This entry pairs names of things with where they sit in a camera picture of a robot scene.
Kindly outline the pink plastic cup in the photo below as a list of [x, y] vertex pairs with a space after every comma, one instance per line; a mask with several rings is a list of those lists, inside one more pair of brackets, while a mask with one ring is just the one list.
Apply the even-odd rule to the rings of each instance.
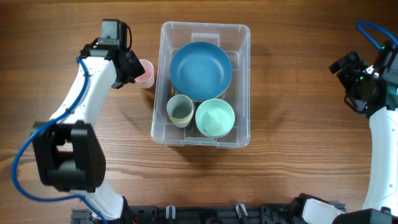
[[154, 66], [145, 59], [139, 60], [145, 72], [135, 79], [136, 83], [143, 89], [151, 88], [155, 82]]

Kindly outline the grey plastic cup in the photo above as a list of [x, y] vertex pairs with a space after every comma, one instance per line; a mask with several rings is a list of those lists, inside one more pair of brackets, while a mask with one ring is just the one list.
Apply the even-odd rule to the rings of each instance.
[[175, 95], [167, 102], [167, 114], [175, 118], [185, 118], [193, 111], [193, 101], [185, 95]]

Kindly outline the yellow plastic cup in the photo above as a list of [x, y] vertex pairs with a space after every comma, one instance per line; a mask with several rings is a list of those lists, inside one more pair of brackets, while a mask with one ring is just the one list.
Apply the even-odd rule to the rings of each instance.
[[190, 114], [190, 115], [188, 115], [188, 116], [185, 117], [185, 118], [175, 118], [175, 117], [169, 115], [169, 118], [170, 118], [170, 120], [171, 120], [173, 123], [186, 123], [186, 122], [189, 122], [189, 121], [192, 119], [192, 116], [193, 116], [193, 115]]

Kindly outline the dark blue bowl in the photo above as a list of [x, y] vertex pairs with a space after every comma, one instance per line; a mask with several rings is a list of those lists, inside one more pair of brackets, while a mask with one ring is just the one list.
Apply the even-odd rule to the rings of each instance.
[[179, 48], [171, 59], [170, 81], [174, 88], [194, 100], [209, 100], [224, 93], [232, 77], [232, 63], [226, 52], [210, 42], [191, 42]]

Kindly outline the clear plastic storage container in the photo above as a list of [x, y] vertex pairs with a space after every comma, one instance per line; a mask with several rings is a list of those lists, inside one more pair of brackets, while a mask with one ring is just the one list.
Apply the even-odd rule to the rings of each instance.
[[[229, 87], [220, 96], [234, 109], [235, 123], [222, 138], [208, 138], [192, 120], [185, 128], [176, 127], [168, 117], [168, 100], [178, 91], [170, 81], [169, 67], [176, 51], [190, 42], [205, 41], [221, 47], [228, 55], [233, 69]], [[160, 35], [159, 62], [152, 117], [151, 138], [168, 146], [214, 146], [240, 148], [251, 139], [250, 91], [251, 91], [251, 31], [242, 24], [214, 24], [199, 22], [167, 21]]]

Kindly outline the cream large bowl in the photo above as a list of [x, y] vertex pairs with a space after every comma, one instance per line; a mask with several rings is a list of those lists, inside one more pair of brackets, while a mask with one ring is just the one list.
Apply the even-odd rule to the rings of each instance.
[[[224, 92], [224, 93], [218, 95], [216, 98], [222, 99], [222, 100], [223, 100], [223, 99], [225, 98], [225, 94], [226, 94], [226, 92]], [[172, 93], [172, 96], [175, 96], [175, 95], [180, 95], [180, 92], [178, 92], [177, 90], [175, 90], [175, 91]], [[205, 101], [205, 100], [194, 100], [193, 98], [191, 98], [191, 100], [194, 101], [194, 102], [200, 102], [200, 103]]]

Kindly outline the mint green bowl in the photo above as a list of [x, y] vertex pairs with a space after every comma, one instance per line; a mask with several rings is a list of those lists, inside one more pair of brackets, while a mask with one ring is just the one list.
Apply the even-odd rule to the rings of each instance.
[[211, 129], [209, 131], [205, 129], [199, 129], [199, 131], [208, 138], [222, 138], [229, 134], [232, 129]]
[[195, 122], [199, 129], [232, 129], [235, 123], [235, 113], [232, 106], [221, 99], [204, 101], [196, 110]]

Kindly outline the cream plastic cup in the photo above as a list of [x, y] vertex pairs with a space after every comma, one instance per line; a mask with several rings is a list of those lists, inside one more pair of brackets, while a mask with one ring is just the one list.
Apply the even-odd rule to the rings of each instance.
[[190, 124], [190, 121], [184, 122], [184, 123], [176, 123], [173, 122], [173, 125], [175, 125], [178, 128], [186, 128]]

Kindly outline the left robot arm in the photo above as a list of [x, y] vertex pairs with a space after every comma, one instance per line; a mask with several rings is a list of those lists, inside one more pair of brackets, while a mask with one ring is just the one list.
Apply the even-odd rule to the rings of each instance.
[[131, 45], [125, 22], [104, 19], [100, 37], [77, 57], [78, 73], [62, 105], [31, 131], [41, 182], [88, 202], [97, 223], [132, 221], [127, 200], [105, 179], [106, 159], [94, 131], [108, 91], [145, 72]]

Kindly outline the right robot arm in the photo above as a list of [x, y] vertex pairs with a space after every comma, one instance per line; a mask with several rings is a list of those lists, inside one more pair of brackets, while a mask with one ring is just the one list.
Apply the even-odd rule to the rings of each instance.
[[368, 66], [350, 52], [329, 67], [345, 88], [344, 102], [369, 120], [371, 173], [362, 210], [345, 213], [330, 202], [306, 196], [290, 221], [304, 223], [397, 223], [397, 42], [387, 40]]

